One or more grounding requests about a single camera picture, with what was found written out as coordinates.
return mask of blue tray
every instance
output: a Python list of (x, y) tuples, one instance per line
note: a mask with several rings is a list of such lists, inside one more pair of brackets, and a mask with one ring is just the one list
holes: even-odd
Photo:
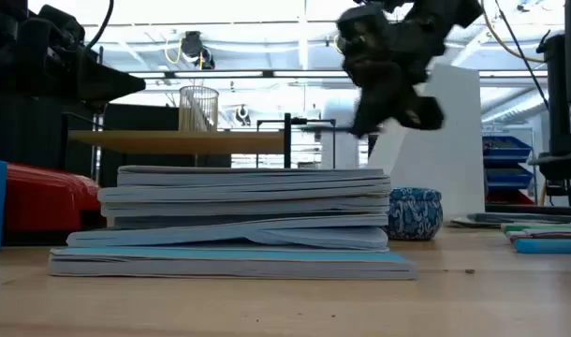
[(521, 254), (571, 254), (571, 239), (516, 240), (514, 247)]
[[(508, 144), (507, 147), (496, 145)], [(531, 146), (512, 136), (484, 136), (483, 161), (487, 164), (526, 163)]]
[[(517, 173), (504, 173), (502, 170), (515, 170)], [(533, 173), (518, 164), (507, 168), (485, 167), (485, 175), (490, 191), (527, 189), (533, 178)]]

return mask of blue and white ceramic pot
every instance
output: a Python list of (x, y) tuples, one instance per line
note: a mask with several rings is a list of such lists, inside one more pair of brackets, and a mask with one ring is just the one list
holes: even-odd
[(444, 223), (442, 194), (428, 188), (394, 188), (386, 232), (392, 240), (431, 240)]

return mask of cable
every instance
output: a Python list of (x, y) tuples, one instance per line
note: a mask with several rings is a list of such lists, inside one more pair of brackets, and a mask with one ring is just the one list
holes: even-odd
[[(485, 10), (485, 0), (481, 0), (481, 7), (483, 8), (483, 18), (485, 19), (485, 24), (488, 26), (488, 28), (490, 29), (491, 34), (493, 35), (493, 37), (495, 38), (496, 41), (498, 41), (498, 43), (509, 53), (511, 53), (512, 55), (520, 58), (520, 59), (526, 59), (527, 61), (531, 61), (531, 62), (537, 62), (537, 63), (546, 63), (545, 60), (543, 59), (537, 59), (534, 57), (525, 57), (524, 54), (522, 53), (522, 51), (520, 53), (517, 53), (516, 51), (513, 51), (510, 49), (510, 47), (508, 47), (508, 45), (502, 41), (502, 39), (500, 38), (500, 36), (498, 36), (498, 34), (495, 32), (495, 29), (493, 28), (493, 25), (491, 24), (490, 21), (490, 17), (488, 16), (488, 12), (487, 10)], [(506, 22), (505, 19), (505, 15), (502, 12), (502, 8), (500, 7), (500, 14), (502, 15), (502, 19)]]
[(171, 60), (168, 52), (169, 40), (165, 39), (165, 57), (167, 58), (167, 61), (169, 61), (171, 64), (177, 65), (180, 63), (180, 59), (182, 59), (182, 43), (183, 43), (183, 38), (180, 38), (180, 43), (177, 47), (177, 58), (175, 60)]
[(335, 50), (338, 51), (338, 53), (343, 54), (342, 50), (338, 46), (338, 41), (340, 41), (340, 35), (339, 34), (337, 34), (335, 37), (333, 37), (333, 47), (335, 47)]
[(113, 8), (115, 7), (115, 0), (109, 0), (109, 9), (107, 10), (107, 16), (105, 16), (105, 20), (103, 20), (102, 24), (100, 25), (100, 29), (96, 33), (95, 37), (88, 43), (86, 46), (86, 50), (90, 50), (96, 42), (102, 37), (102, 34), (105, 32), (107, 25), (109, 24), (110, 15), (113, 13)]
[(512, 40), (514, 40), (514, 43), (517, 45), (517, 49), (519, 49), (520, 58), (522, 59), (522, 61), (527, 66), (527, 69), (529, 69), (529, 73), (531, 74), (531, 78), (533, 79), (533, 82), (535, 83), (535, 86), (537, 87), (537, 91), (541, 95), (541, 99), (544, 100), (544, 104), (546, 105), (546, 108), (549, 111), (548, 99), (546, 98), (546, 95), (544, 94), (543, 89), (541, 89), (541, 85), (539, 84), (539, 81), (537, 80), (537, 77), (535, 76), (535, 73), (533, 72), (533, 69), (531, 68), (531, 65), (529, 64), (529, 58), (525, 56), (524, 52), (522, 52), (522, 48), (520, 47), (519, 41), (517, 40), (517, 36), (514, 35), (514, 31), (512, 30), (512, 27), (510, 27), (510, 22), (508, 22), (508, 19), (506, 18), (506, 15), (502, 11), (502, 8), (500, 7), (500, 3), (498, 2), (498, 0), (495, 0), (495, 4), (498, 6), (498, 9), (500, 10), (500, 16), (502, 17), (502, 20), (504, 21), (506, 28), (508, 28), (508, 32), (510, 32), (510, 35), (512, 36)]

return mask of wire mesh cup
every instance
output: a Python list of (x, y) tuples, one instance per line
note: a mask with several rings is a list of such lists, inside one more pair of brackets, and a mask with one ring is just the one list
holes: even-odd
[(180, 89), (180, 131), (217, 131), (219, 93), (200, 85)]

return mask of fluorescent light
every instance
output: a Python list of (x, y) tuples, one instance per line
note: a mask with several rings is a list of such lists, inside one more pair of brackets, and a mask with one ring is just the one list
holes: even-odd
[(157, 78), (165, 78), (165, 73), (152, 73), (152, 72), (145, 72), (145, 73), (129, 73), (131, 76), (135, 76), (141, 79), (157, 79)]
[[(536, 70), (533, 72), (537, 77), (547, 77), (547, 70)], [(479, 71), (480, 77), (530, 77), (531, 73), (527, 70), (501, 70), (501, 71)]]
[(500, 117), (506, 116), (508, 113), (512, 112), (513, 110), (505, 110), (505, 111), (500, 111), (498, 113), (494, 113), (492, 114), (492, 116), (487, 117), (487, 118), (483, 118), (481, 119), (481, 123), (489, 123), (493, 120), (496, 120)]
[(275, 71), (275, 77), (289, 78), (347, 78), (345, 71), (327, 70), (327, 71)]
[(180, 71), (175, 73), (175, 77), (180, 79), (261, 78), (262, 76), (262, 71)]

